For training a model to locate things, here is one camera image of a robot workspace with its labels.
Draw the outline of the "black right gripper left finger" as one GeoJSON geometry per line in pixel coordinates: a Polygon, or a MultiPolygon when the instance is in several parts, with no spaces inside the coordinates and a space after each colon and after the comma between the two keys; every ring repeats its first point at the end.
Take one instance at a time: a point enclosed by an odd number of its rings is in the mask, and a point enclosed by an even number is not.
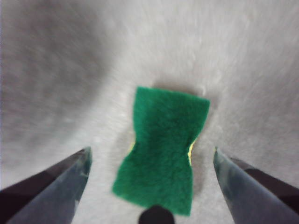
{"type": "Polygon", "coordinates": [[[2,224],[70,224],[86,187],[92,150],[85,147],[0,191],[2,224]]]}

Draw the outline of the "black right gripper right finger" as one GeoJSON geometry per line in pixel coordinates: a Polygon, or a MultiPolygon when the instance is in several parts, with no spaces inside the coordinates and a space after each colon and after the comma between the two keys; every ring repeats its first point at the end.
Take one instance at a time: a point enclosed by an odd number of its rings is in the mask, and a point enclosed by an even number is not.
{"type": "Polygon", "coordinates": [[[216,177],[236,224],[297,224],[299,189],[215,149],[216,177]]]}

